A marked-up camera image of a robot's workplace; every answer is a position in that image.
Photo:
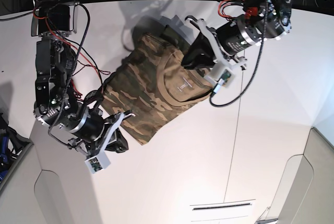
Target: air vent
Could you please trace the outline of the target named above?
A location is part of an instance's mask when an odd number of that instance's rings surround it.
[[[252,214],[255,200],[209,205],[193,205],[191,221],[223,220],[242,218]]]

